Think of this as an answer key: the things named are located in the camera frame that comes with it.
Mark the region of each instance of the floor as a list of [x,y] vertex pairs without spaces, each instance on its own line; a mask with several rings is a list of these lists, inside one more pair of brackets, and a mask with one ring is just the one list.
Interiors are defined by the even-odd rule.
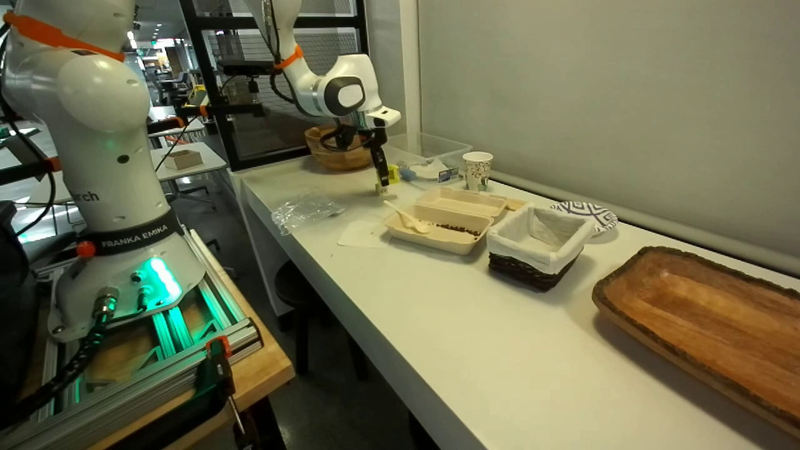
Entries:
[[[278,327],[259,286],[238,207],[219,179],[207,193],[182,196],[175,202],[177,217],[194,227],[202,241],[217,241],[217,261],[227,266],[235,282],[259,312],[265,324],[292,356],[292,329]],[[368,379],[355,377],[347,334],[337,322],[312,319],[310,371],[280,387],[272,397],[278,427],[290,450],[409,450],[425,448],[413,439],[409,416],[385,379],[369,371]]]

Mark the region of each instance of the metal frame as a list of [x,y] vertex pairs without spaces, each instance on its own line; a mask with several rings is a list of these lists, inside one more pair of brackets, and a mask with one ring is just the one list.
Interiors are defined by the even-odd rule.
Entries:
[[[255,168],[255,164],[268,164],[268,162],[307,156],[305,144],[295,144],[295,148],[275,151],[262,157],[248,157],[248,159],[240,157],[238,144],[235,144],[235,131],[227,122],[227,116],[235,113],[235,108],[224,108],[224,103],[222,103],[222,96],[217,88],[217,74],[209,62],[207,46],[202,41],[202,29],[248,29],[248,28],[258,28],[258,26],[253,18],[199,18],[194,0],[179,0],[179,7],[182,7],[182,18],[185,18],[185,28],[189,33],[189,41],[194,46],[199,74],[205,81],[205,93],[213,104],[209,113],[217,126],[229,171],[245,171],[245,168]],[[363,53],[368,53],[368,18],[365,16],[368,16],[365,2],[355,0],[352,18],[302,18],[299,16],[295,28],[352,28],[352,29],[358,29],[358,48]]]

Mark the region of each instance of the plate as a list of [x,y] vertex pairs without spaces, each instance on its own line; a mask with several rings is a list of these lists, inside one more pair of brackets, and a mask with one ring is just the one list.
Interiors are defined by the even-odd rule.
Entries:
[[595,221],[595,238],[618,227],[618,214],[595,202],[558,202],[553,209]]

